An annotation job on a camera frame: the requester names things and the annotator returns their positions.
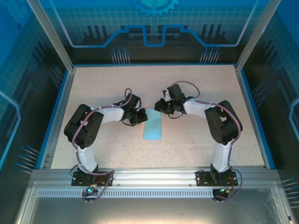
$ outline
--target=speckled tabletop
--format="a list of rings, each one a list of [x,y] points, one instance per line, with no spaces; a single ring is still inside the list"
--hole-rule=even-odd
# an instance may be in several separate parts
[[[63,133],[80,104],[90,107],[111,105],[124,99],[129,87],[153,108],[163,97],[162,90],[178,80],[196,84],[200,100],[228,100],[243,131],[232,153],[232,165],[264,165],[249,114],[232,65],[176,65],[77,68],[51,168],[71,168],[77,164],[74,148]],[[184,94],[196,96],[191,85],[180,84]],[[110,122],[100,127],[93,144],[100,168],[161,168],[209,166],[215,142],[205,119],[184,115],[169,119],[162,114],[161,140],[143,138],[144,123],[135,127]]]

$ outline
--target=black mounting plate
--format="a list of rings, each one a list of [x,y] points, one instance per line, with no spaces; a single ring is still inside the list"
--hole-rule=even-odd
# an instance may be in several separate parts
[[[232,177],[234,179],[234,187],[238,186],[238,180],[235,172],[231,171],[229,175],[226,176],[225,179],[220,180],[219,183],[215,183],[214,180],[211,177],[210,171],[203,171],[200,170],[198,172],[195,172],[195,180],[196,180],[196,185],[198,187],[231,187],[232,183],[230,180],[227,179],[227,177]]]
[[[97,178],[97,181],[102,178],[103,180],[101,182],[98,183],[98,186],[102,186],[104,187],[109,179],[111,174],[107,174],[107,175],[103,175],[103,176],[98,176]],[[108,186],[112,186],[112,182],[113,182],[113,179],[109,182]],[[93,183],[89,182],[89,181],[86,181],[86,179],[82,176],[82,174],[78,171],[74,172],[73,174],[73,178],[72,178],[72,181],[71,181],[71,185],[72,186],[90,186],[92,185]]]

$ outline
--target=enclosure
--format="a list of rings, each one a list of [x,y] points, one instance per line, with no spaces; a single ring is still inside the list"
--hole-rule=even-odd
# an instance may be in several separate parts
[[[297,223],[298,8],[295,0],[0,0],[1,223]],[[223,204],[213,197],[223,187],[199,186],[196,176],[216,156],[206,119],[159,113],[158,137],[148,138],[150,109],[180,80],[198,86],[199,100],[229,101],[242,123],[231,163],[243,185]],[[114,104],[126,88],[148,121],[101,125],[94,158],[115,173],[85,205],[64,128],[79,105]]]

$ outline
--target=blue block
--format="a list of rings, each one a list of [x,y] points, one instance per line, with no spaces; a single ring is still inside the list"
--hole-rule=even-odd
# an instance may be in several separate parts
[[[162,116],[161,112],[154,109],[145,109],[148,120],[145,122],[144,139],[159,140],[162,136]]]

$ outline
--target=purple cable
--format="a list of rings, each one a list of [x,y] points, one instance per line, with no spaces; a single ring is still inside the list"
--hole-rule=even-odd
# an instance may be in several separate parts
[[[197,92],[198,92],[198,95],[195,97],[195,99],[197,99],[197,98],[200,96],[199,88],[198,88],[195,84],[193,84],[193,83],[191,83],[191,82],[188,82],[188,81],[181,80],[181,81],[177,81],[177,82],[175,82],[175,83],[172,84],[171,86],[174,86],[175,84],[178,84],[178,83],[188,83],[188,84],[194,86],[194,88],[195,88],[195,89],[197,90]]]
[[[240,187],[239,187],[239,189],[237,190],[237,192],[236,192],[233,196],[231,196],[229,199],[226,199],[226,198],[221,197],[221,196],[217,196],[218,198],[225,199],[225,201],[230,201],[230,200],[232,200],[234,197],[236,197],[236,195],[240,192],[240,190],[241,190],[241,188],[242,188],[242,185],[243,185],[243,177],[242,177],[241,172],[240,172],[238,169],[232,168],[231,165],[230,165],[230,157],[231,157],[231,154],[232,154],[233,145],[234,145],[234,143],[240,138],[240,135],[241,135],[241,126],[240,126],[240,124],[239,124],[237,118],[236,118],[236,117],[235,117],[235,116],[234,116],[234,115],[233,115],[227,108],[225,108],[224,106],[221,106],[220,104],[216,104],[216,103],[208,103],[208,102],[199,101],[199,100],[197,100],[197,99],[196,99],[195,101],[196,101],[197,103],[199,103],[199,104],[217,106],[217,107],[223,109],[226,113],[229,114],[229,116],[234,120],[234,122],[235,122],[236,125],[237,125],[237,128],[238,128],[238,135],[237,135],[237,137],[236,137],[233,141],[231,141],[230,146],[229,146],[229,152],[228,152],[228,167],[229,167],[231,170],[238,172],[238,174],[240,175],[240,180],[241,180],[241,182],[240,182]]]
[[[115,170],[111,170],[111,171],[108,171],[108,172],[105,172],[105,173],[100,173],[100,174],[90,172],[86,167],[83,166],[82,161],[80,160],[79,152],[78,152],[78,147],[75,145],[75,140],[76,140],[76,137],[78,136],[79,132],[81,131],[82,127],[84,126],[84,124],[86,123],[86,121],[90,118],[90,116],[92,116],[93,113],[97,112],[99,109],[105,109],[105,108],[118,108],[118,107],[122,107],[122,106],[127,105],[127,104],[129,103],[129,101],[131,100],[131,98],[132,98],[132,94],[133,94],[132,90],[131,90],[130,88],[127,88],[127,89],[125,90],[125,95],[126,95],[127,90],[129,90],[131,94],[130,94],[129,99],[128,99],[125,103],[123,103],[123,104],[121,104],[121,105],[102,106],[102,107],[98,107],[98,108],[92,110],[92,111],[86,116],[86,118],[82,121],[81,125],[79,126],[79,128],[77,129],[77,131],[76,131],[75,134],[74,134],[74,137],[73,137],[72,140],[71,140],[71,143],[72,143],[73,147],[74,147],[75,150],[76,150],[76,158],[77,158],[77,160],[78,160],[78,163],[79,163],[79,165],[82,167],[82,169],[83,169],[85,172],[87,172],[88,174],[91,174],[91,175],[95,175],[95,176],[103,176],[103,175],[111,174],[110,177],[109,177],[109,180],[107,181],[107,183],[106,183],[104,189],[102,190],[101,194],[99,194],[99,196],[98,196],[97,198],[95,198],[94,200],[99,199],[99,198],[103,195],[103,193],[104,193],[106,187],[108,186],[108,183],[110,182],[110,180],[112,179],[112,177],[113,177],[113,175],[114,175],[114,173],[115,173]]]

